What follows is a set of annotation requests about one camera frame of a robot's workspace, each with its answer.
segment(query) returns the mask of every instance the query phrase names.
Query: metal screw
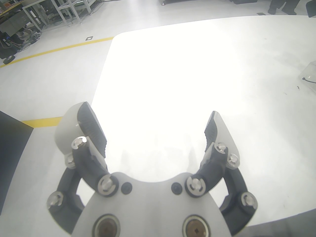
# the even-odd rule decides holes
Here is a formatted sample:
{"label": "metal screw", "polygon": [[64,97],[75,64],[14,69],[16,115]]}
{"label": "metal screw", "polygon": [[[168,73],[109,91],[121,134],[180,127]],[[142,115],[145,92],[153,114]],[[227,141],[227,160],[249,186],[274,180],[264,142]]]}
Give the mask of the metal screw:
{"label": "metal screw", "polygon": [[60,191],[55,191],[47,199],[47,209],[50,209],[52,206],[61,206],[63,201],[63,194]]}
{"label": "metal screw", "polygon": [[245,192],[241,195],[241,203],[244,206],[252,206],[255,210],[258,208],[258,202],[252,193]]}
{"label": "metal screw", "polygon": [[200,197],[205,193],[206,185],[203,179],[188,177],[186,180],[186,191],[193,197]]}
{"label": "metal screw", "polygon": [[235,154],[230,154],[228,158],[228,163],[231,166],[236,167],[238,163],[238,156],[236,156]]}
{"label": "metal screw", "polygon": [[71,143],[71,148],[76,150],[79,147],[83,146],[84,143],[87,142],[87,138],[86,137],[77,137],[75,138],[72,143]]}
{"label": "metal screw", "polygon": [[182,226],[184,237],[210,237],[208,223],[198,215],[191,215],[185,219]]}
{"label": "metal screw", "polygon": [[201,183],[201,181],[200,181],[199,179],[194,178],[194,179],[192,180],[192,184],[191,184],[190,186],[191,186],[192,190],[198,190],[198,191],[200,191],[201,188],[202,188],[202,183]]}
{"label": "metal screw", "polygon": [[98,182],[98,192],[103,196],[112,196],[119,188],[118,182],[114,183],[111,175],[104,175]]}
{"label": "metal screw", "polygon": [[216,143],[215,145],[216,150],[220,153],[225,153],[224,151],[227,149],[227,147],[223,143]]}
{"label": "metal screw", "polygon": [[99,218],[93,230],[94,237],[118,237],[121,227],[119,220],[111,214],[107,214]]}
{"label": "metal screw", "polygon": [[68,164],[72,164],[74,162],[74,157],[72,155],[67,157]]}
{"label": "metal screw", "polygon": [[111,180],[111,178],[108,178],[106,180],[103,180],[100,184],[103,191],[109,191],[113,186],[113,181]]}

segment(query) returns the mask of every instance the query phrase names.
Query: shoe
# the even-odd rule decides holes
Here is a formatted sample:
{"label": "shoe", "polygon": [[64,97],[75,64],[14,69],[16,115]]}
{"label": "shoe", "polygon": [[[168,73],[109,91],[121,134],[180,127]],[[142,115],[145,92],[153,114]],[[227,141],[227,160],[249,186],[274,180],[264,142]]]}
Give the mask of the shoe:
{"label": "shoe", "polygon": [[296,15],[297,13],[294,10],[288,10],[286,8],[282,8],[282,11],[285,12],[287,15]]}
{"label": "shoe", "polygon": [[268,10],[269,14],[273,14],[274,15],[276,12],[277,12],[277,9],[274,8],[274,7],[270,7],[269,10]]}

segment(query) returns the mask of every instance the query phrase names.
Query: white table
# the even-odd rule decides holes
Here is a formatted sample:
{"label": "white table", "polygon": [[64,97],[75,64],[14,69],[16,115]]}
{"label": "white table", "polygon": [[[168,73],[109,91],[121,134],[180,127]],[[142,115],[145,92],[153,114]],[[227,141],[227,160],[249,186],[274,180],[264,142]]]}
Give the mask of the white table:
{"label": "white table", "polygon": [[[316,97],[299,74],[316,60],[316,20],[253,16],[116,36],[92,103],[109,171],[143,181],[196,172],[213,110],[240,153],[259,208],[250,224],[316,208]],[[218,205],[227,190],[211,191]]]}

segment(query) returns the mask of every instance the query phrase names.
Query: yellow floor line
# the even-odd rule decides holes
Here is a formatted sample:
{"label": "yellow floor line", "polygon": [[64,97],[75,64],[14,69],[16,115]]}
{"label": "yellow floor line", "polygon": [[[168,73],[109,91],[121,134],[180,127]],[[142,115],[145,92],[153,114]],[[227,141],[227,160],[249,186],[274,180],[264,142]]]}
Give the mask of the yellow floor line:
{"label": "yellow floor line", "polygon": [[106,41],[106,40],[112,40],[113,38],[114,37],[108,37],[108,38],[103,38],[103,39],[98,39],[98,40],[90,40],[90,41],[86,41],[86,42],[82,42],[82,43],[77,43],[77,44],[73,44],[73,45],[69,45],[69,46],[53,49],[53,50],[46,51],[46,52],[33,54],[31,56],[27,56],[27,57],[24,57],[24,58],[21,58],[21,59],[18,59],[18,60],[13,60],[7,65],[1,65],[0,68],[5,67],[5,66],[9,66],[10,64],[13,64],[13,63],[16,63],[16,62],[19,62],[19,61],[22,61],[22,60],[31,59],[31,58],[34,58],[34,57],[37,57],[37,56],[48,54],[48,53],[58,52],[58,51],[62,51],[62,50],[66,50],[66,49],[70,49],[70,48],[74,48],[74,47],[78,47],[78,46],[84,46],[84,45],[87,45],[87,44],[102,42],[102,41]]}
{"label": "yellow floor line", "polygon": [[29,125],[33,128],[38,127],[54,127],[57,126],[60,122],[62,117],[56,117],[56,118],[41,118],[41,119],[32,119],[32,120],[25,120],[22,121],[24,124]]}

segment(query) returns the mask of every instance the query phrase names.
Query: transparent plastic box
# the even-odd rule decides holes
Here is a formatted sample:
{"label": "transparent plastic box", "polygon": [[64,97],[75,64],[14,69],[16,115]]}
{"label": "transparent plastic box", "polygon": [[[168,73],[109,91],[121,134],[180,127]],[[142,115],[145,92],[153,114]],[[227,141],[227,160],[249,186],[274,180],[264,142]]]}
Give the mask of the transparent plastic box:
{"label": "transparent plastic box", "polygon": [[311,62],[299,75],[302,83],[316,93],[316,61]]}

